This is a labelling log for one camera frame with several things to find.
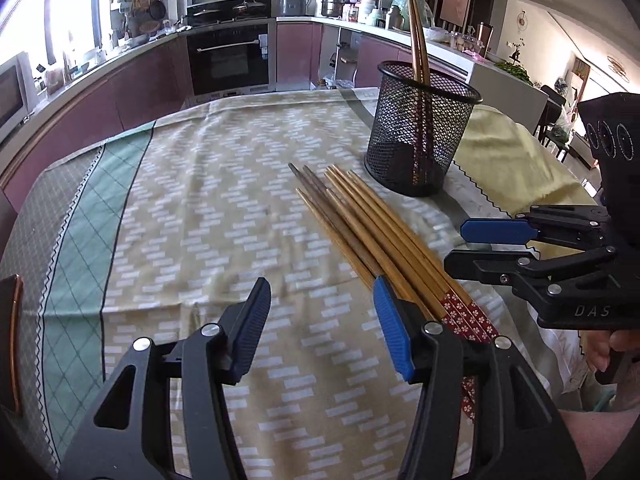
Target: black built-in oven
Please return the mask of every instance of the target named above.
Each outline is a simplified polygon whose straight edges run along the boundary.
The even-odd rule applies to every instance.
[[[273,19],[221,23],[192,30],[187,45],[194,94],[273,90],[274,37]]]

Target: blue ridged pad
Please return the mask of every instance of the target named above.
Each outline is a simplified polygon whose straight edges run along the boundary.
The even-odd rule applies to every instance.
[[[385,335],[386,348],[394,362],[396,372],[405,381],[414,376],[415,367],[411,358],[411,341],[394,304],[395,294],[389,290],[383,278],[377,278],[373,284],[373,304]]]
[[[271,308],[271,287],[264,278],[258,279],[246,301],[248,313],[234,340],[231,374],[239,381],[254,360],[255,349],[260,341],[264,323]]]
[[[462,224],[460,235],[476,244],[526,245],[538,236],[538,230],[526,220],[472,219]]]

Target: silver screw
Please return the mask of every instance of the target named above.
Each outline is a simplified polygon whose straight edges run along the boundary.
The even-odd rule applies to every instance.
[[[213,337],[220,333],[220,325],[217,323],[209,323],[202,327],[200,333],[205,337]]]
[[[424,326],[424,332],[429,335],[442,334],[442,325],[440,323],[436,323],[435,321],[428,322]]]
[[[494,344],[496,348],[499,348],[500,350],[508,350],[509,348],[511,348],[511,339],[503,335],[499,335],[497,338],[495,338]]]
[[[148,337],[141,337],[133,342],[133,349],[136,352],[142,352],[151,346],[151,339]]]
[[[558,285],[557,283],[552,283],[551,285],[549,285],[546,288],[546,291],[551,294],[552,296],[557,296],[558,294],[560,294],[562,292],[562,287],[560,285]]]

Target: person's arm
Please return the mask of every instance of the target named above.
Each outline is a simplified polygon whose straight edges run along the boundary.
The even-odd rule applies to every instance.
[[[587,480],[613,457],[638,419],[640,410],[629,412],[563,412],[562,420],[578,449]]]

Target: mesh pen holder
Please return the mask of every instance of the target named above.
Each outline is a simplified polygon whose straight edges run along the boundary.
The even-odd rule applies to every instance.
[[[471,86],[436,70],[431,85],[414,80],[410,63],[385,61],[364,165],[382,186],[407,196],[442,188],[474,105]]]

